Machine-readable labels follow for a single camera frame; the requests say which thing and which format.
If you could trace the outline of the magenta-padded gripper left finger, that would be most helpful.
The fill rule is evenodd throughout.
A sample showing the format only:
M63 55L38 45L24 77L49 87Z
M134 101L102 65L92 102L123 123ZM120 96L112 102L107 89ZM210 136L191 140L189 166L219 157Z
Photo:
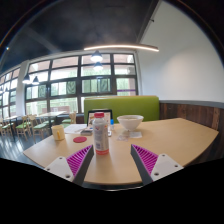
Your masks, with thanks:
M93 146L89 145L67 158L59 156L45 168L45 171L81 186L93 155Z

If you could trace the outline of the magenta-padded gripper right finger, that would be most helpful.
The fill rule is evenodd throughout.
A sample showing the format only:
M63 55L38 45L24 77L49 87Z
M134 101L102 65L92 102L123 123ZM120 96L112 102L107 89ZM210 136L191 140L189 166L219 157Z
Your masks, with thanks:
M141 176L143 185L150 184L182 169L182 166L167 154L155 154L132 144L131 155Z

